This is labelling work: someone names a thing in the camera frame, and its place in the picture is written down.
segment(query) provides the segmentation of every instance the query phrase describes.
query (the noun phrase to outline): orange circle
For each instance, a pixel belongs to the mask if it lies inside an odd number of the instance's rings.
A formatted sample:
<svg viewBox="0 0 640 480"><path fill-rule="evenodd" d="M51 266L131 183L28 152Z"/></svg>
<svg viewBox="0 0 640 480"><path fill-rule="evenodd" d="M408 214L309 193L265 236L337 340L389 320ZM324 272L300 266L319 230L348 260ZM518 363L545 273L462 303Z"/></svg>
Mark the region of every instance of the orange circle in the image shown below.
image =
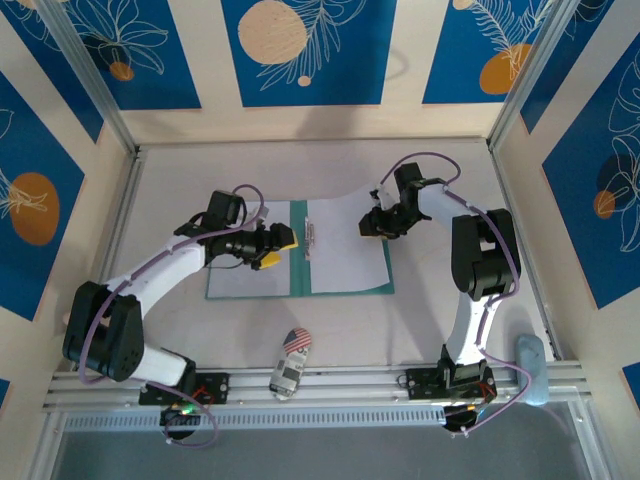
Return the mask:
<svg viewBox="0 0 640 480"><path fill-rule="evenodd" d="M131 68L126 63L113 62L111 65L109 65L109 71L116 80L120 80L121 82L128 82L130 80L133 80L133 68Z"/></svg>
<svg viewBox="0 0 640 480"><path fill-rule="evenodd" d="M489 60L480 73L482 91L489 95L508 93L530 50L531 45L518 44Z"/></svg>
<svg viewBox="0 0 640 480"><path fill-rule="evenodd" d="M11 184L9 196L18 201L9 214L13 229L20 238L39 247L49 243L60 220L60 200L53 183L39 173L23 173ZM38 207L34 208L22 199L30 199Z"/></svg>
<svg viewBox="0 0 640 480"><path fill-rule="evenodd" d="M593 209L596 211L596 215L603 220L610 218L616 209L616 197L607 190L598 192L593 201Z"/></svg>

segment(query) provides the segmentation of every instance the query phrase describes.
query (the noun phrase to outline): green led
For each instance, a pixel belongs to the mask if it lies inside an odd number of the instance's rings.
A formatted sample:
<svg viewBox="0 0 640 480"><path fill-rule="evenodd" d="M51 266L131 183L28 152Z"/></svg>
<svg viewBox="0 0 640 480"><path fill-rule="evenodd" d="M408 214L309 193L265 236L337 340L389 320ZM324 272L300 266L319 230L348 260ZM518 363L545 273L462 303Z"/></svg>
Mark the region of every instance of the green led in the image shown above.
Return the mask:
<svg viewBox="0 0 640 480"><path fill-rule="evenodd" d="M189 405L186 405L185 407L183 407L180 413L182 413L182 415L191 415L197 409L198 407L190 403Z"/></svg>

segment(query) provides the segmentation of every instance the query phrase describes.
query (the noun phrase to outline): metal frame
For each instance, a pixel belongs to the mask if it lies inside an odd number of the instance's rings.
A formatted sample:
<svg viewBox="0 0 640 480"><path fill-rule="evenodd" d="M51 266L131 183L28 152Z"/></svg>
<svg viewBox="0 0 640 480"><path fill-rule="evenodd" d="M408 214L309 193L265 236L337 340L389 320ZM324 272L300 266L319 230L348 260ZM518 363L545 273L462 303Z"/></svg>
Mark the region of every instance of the metal frame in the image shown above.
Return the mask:
<svg viewBox="0 0 640 480"><path fill-rule="evenodd" d="M408 368L434 365L395 365L388 367L327 367L307 368L295 397L288 402L277 401L268 389L272 369L202 369L201 372L230 374L227 404L229 408L293 408L329 406L390 406L415 405L409 402L406 388L399 384ZM565 395L567 389L589 397L590 391L580 363L577 361L547 364L549 385L554 388L553 401L565 401L575 395ZM498 402L516 394L520 387L510 369L493 369L498 388ZM158 411L158 407L138 405L141 382L115 383L104 381L84 386L75 372L54 374L45 397L45 412L86 411ZM449 405L450 402L424 400L423 405Z"/></svg>
<svg viewBox="0 0 640 480"><path fill-rule="evenodd" d="M120 183L123 184L124 187L121 190L120 201L114 222L111 225L109 241L100 263L98 273L98 280L100 282L106 282L110 278L113 278L113 270L120 252L120 244L126 232L131 211L133 210L133 203L144 171L145 160L146 152L138 151L132 160L131 166L126 170L124 178L120 179Z"/></svg>
<svg viewBox="0 0 640 480"><path fill-rule="evenodd" d="M553 322L551 322L548 309L549 302L547 301L546 294L539 287L539 285L542 285L542 282L540 281L540 275L538 274L538 270L535 264L529 257L529 242L526 240L525 236L521 234L522 227L520 224L520 215L518 214L518 209L511 202L511 189L504 181L504 170L502 168L498 152L490 151L489 154L491 155L491 160L493 161L493 168L496 171L496 177L498 178L498 184L500 185L500 190L502 191L504 202L507 206L507 209L513 213L516 238L518 240L518 244L522 246L522 248L520 249L522 263L524 263L525 268L529 273L531 288L533 290L533 295L536 299L536 303L538 304L538 310L540 311L540 317L542 317L542 323L544 323L544 327L547 332L547 339L549 340L549 344L551 345L551 350L553 350L553 355L556 360L565 360L567 359L567 352L566 349L563 348L562 343L558 340L557 332L555 330Z"/></svg>
<svg viewBox="0 0 640 480"><path fill-rule="evenodd" d="M33 3L42 23L60 47L102 118L111 126L124 149L135 153L135 141L120 115L118 105L62 5L56 0L33 0Z"/></svg>
<svg viewBox="0 0 640 480"><path fill-rule="evenodd" d="M520 115L520 109L531 93L540 73L555 49L558 40L575 13L581 0L555 0L551 14L543 25L533 46L533 54L529 55L522 66L520 75L507 95L500 110L498 119L488 136L489 151L493 152L500 143L511 123Z"/></svg>
<svg viewBox="0 0 640 480"><path fill-rule="evenodd" d="M409 401L402 375L408 368L308 368L296 396L276 400L268 389L271 369L232 369L227 405L216 405L221 430L327 428L366 426L436 426L444 412L438 401ZM570 410L578 441L592 478L617 478L611 452L598 435L598 419L580 363L557 361L547 365L550 402L564 402ZM219 369L203 370L208 372ZM507 368L494 368L498 397L503 403L519 391ZM105 381L91 387L75 373L55 374L44 410L48 413L33 467L25 480L50 478L65 431L159 430L159 407L137 404L141 383ZM211 429L204 421L198 429Z"/></svg>

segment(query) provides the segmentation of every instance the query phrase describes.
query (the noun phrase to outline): metal bracket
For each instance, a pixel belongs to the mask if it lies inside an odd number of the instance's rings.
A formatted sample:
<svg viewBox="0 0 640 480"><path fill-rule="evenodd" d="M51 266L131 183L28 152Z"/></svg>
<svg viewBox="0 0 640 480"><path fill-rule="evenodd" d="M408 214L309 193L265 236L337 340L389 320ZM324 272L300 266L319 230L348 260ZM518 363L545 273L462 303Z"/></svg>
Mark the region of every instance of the metal bracket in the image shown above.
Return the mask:
<svg viewBox="0 0 640 480"><path fill-rule="evenodd" d="M196 373L195 390L204 388L205 393L197 400L203 405L226 405L229 392L228 373ZM138 403L140 405L169 406L180 401L180 398L164 390L147 386L140 390Z"/></svg>
<svg viewBox="0 0 640 480"><path fill-rule="evenodd" d="M405 372L405 375L410 401L447 400L454 403L456 401L476 403L476 401L487 401L487 392L493 392L492 397L496 397L496 382L493 371L489 367L484 368L480 381L451 388L446 388L439 368L411 368Z"/></svg>

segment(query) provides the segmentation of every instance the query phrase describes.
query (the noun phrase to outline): white arm segment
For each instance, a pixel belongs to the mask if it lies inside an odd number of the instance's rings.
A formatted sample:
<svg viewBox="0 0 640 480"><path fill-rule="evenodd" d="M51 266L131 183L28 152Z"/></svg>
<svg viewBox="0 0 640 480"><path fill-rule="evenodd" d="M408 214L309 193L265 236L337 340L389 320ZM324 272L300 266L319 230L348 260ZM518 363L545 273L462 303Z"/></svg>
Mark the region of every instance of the white arm segment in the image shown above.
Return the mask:
<svg viewBox="0 0 640 480"><path fill-rule="evenodd" d="M187 361L171 352L144 344L144 353L140 365L131 374L131 378L146 382L158 382L169 387L178 384L187 367Z"/></svg>
<svg viewBox="0 0 640 480"><path fill-rule="evenodd" d="M442 185L429 185L418 192L418 209L420 213L433 218L451 232L454 217L471 215L466 207L453 198L447 197Z"/></svg>
<svg viewBox="0 0 640 480"><path fill-rule="evenodd" d="M163 250L172 248L174 245L187 240L189 237L172 237ZM193 243L166 256L153 267L143 273L133 282L133 285L125 288L120 295L134 295L140 302L140 315L144 319L147 312L151 310L158 300L175 287L189 275L196 273L204 267L205 251L204 247L198 243ZM140 264L129 272L107 282L109 290L115 290L123 281L129 280L131 274L138 270Z"/></svg>
<svg viewBox="0 0 640 480"><path fill-rule="evenodd" d="M487 298L474 302L469 295L460 292L456 321L446 343L449 356L456 365L470 365L484 359L484 355L480 353L476 346L476 337L486 302ZM493 304L487 315L487 321L480 339L481 348L485 348L487 345L491 323L498 305L500 305L500 301Z"/></svg>
<svg viewBox="0 0 640 480"><path fill-rule="evenodd" d="M163 250L169 249L187 238L174 236ZM140 315L144 319L147 312L158 300L189 275L201 270L205 266L204 262L204 247L198 243L188 245L160 260L138 277L133 285L125 288L120 295L134 295L140 302ZM113 291L123 281L129 280L131 274L142 265L140 264L125 275L107 282L109 290ZM142 360L131 377L175 386L182 378L186 366L187 362L184 358L166 350L151 347L145 342Z"/></svg>
<svg viewBox="0 0 640 480"><path fill-rule="evenodd" d="M451 232L455 217L472 213L465 206L445 195L442 187L442 185L429 185L421 189L418 193L418 208L421 213L430 216ZM487 300L487 298L482 298L474 302L468 294L460 292L456 321L446 342L447 351L457 365L470 365L484 359L475 343ZM494 303L487 316L482 332L481 347L486 345L491 323L495 316L495 308L498 304L499 302Z"/></svg>

